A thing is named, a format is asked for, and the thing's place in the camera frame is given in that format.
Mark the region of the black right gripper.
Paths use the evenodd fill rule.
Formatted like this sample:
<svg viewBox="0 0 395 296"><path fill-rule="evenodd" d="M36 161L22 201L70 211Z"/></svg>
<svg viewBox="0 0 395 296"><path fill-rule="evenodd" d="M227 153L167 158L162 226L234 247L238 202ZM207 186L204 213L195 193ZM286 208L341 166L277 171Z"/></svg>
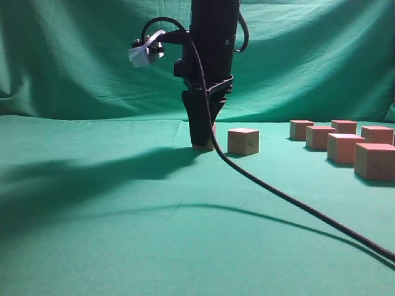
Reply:
<svg viewBox="0 0 395 296"><path fill-rule="evenodd" d="M191 143L194 146L207 144L207 130L232 92L231 65L235 34L213 31L171 31L160 37L161 43L182 46L182 57L174 64L173 74L182 78L188 89L199 88L204 78L209 100L210 123L207 126L206 99L203 92L193 89L183 91L181 99L189 121Z"/></svg>

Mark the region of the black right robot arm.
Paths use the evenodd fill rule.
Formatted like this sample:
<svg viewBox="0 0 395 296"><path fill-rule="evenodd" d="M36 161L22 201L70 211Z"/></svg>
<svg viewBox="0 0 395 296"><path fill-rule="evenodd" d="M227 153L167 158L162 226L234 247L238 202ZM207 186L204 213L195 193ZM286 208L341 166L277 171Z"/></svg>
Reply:
<svg viewBox="0 0 395 296"><path fill-rule="evenodd" d="M239 5L239 1L192 1L189 36L194 46L179 30L171 34L183 46L173 74L187 87L181 98L193 147L210 146L212 125L233 87L231 64Z"/></svg>

